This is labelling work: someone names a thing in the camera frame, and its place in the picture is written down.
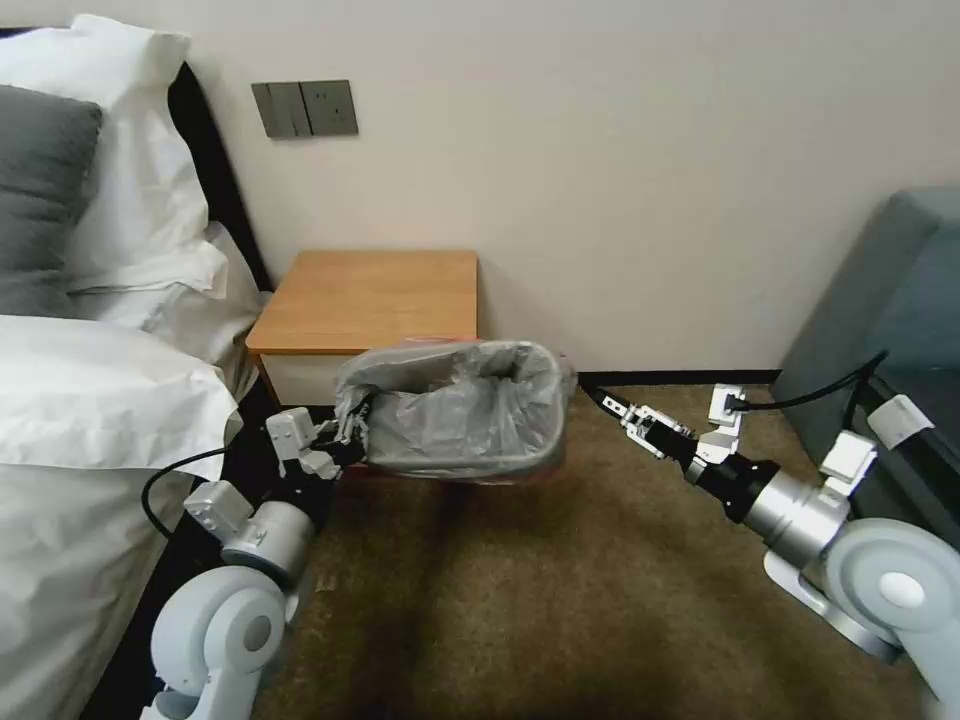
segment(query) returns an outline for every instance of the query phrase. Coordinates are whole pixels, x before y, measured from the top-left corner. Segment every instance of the wooden tabletop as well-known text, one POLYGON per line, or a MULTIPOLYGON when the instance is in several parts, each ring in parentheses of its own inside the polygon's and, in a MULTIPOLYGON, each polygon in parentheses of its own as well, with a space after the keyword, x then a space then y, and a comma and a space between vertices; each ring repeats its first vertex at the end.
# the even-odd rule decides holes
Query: wooden tabletop
POLYGON ((247 348, 354 355, 412 337, 476 337, 472 251, 316 251, 297 256, 247 348))

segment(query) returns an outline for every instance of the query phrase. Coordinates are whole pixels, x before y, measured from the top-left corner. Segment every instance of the gray plastic bag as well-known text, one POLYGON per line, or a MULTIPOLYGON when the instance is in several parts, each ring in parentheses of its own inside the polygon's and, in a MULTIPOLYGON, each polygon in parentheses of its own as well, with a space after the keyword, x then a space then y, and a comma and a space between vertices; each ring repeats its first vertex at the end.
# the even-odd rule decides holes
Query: gray plastic bag
POLYGON ((515 482, 562 456, 575 390, 569 363, 536 343, 410 343, 348 361, 337 376, 335 412, 342 424, 374 393, 370 465, 412 477, 515 482))

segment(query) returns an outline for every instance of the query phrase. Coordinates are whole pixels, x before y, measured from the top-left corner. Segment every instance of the black headboard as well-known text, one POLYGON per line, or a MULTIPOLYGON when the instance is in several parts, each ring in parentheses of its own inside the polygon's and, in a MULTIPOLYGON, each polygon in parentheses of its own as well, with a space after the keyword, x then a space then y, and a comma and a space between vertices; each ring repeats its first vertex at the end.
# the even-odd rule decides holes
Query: black headboard
MULTIPOLYGON (((30 29, 0 28, 0 38, 19 35, 30 29)), ((230 231, 253 272, 257 287, 261 290, 273 290, 270 276, 263 264, 263 256, 254 240, 250 218, 240 197, 237 177, 230 165, 220 131, 213 120, 200 83, 197 82, 197 76, 186 63, 170 86, 168 103, 173 123, 193 155, 200 185, 207 196, 210 219, 222 223, 230 231)))

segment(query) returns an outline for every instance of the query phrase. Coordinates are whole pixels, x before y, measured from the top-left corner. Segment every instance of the white drawer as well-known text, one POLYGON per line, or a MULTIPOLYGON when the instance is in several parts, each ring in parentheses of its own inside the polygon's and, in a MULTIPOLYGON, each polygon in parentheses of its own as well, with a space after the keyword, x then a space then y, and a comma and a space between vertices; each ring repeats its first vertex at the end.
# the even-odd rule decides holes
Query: white drawer
POLYGON ((261 355, 282 405, 333 405, 336 374, 350 355, 261 355))

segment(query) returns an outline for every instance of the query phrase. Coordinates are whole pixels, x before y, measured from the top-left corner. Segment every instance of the gray pillow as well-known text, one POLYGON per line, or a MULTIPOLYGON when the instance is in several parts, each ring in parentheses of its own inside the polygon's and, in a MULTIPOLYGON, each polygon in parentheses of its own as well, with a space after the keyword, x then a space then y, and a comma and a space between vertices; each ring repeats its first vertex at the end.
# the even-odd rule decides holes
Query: gray pillow
POLYGON ((63 256, 101 119, 94 103, 0 85, 0 314, 73 317, 63 256))

